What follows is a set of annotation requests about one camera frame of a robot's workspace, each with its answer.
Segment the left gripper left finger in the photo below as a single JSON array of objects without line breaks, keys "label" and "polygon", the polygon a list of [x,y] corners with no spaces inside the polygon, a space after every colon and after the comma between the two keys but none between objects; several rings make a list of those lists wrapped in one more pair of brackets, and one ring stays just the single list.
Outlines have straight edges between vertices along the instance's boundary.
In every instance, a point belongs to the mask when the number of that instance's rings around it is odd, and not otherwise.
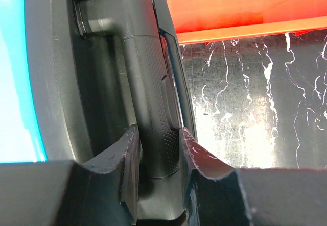
[{"label": "left gripper left finger", "polygon": [[2,164],[1,225],[136,225],[139,157],[134,124],[83,164]]}]

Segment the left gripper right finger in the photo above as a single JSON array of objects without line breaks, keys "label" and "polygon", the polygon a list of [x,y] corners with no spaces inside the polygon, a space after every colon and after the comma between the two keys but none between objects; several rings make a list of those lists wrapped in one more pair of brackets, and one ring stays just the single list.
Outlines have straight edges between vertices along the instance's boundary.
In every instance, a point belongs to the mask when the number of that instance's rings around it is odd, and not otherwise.
[{"label": "left gripper right finger", "polygon": [[234,168],[179,139],[188,225],[326,225],[326,170]]}]

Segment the blue hard-shell suitcase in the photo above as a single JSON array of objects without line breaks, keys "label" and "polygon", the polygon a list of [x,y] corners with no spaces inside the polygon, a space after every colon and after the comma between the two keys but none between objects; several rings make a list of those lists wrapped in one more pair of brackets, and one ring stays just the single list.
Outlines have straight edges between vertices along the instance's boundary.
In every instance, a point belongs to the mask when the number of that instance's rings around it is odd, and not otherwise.
[{"label": "blue hard-shell suitcase", "polygon": [[194,130],[166,0],[1,0],[1,165],[83,164],[137,125],[137,222],[186,211]]}]

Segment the red plastic bin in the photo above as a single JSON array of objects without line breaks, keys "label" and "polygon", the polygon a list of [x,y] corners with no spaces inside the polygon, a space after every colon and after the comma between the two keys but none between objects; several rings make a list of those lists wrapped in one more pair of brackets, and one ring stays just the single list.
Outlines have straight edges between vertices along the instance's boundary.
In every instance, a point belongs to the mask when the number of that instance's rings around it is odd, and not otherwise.
[{"label": "red plastic bin", "polygon": [[180,44],[326,28],[326,0],[167,0]]}]

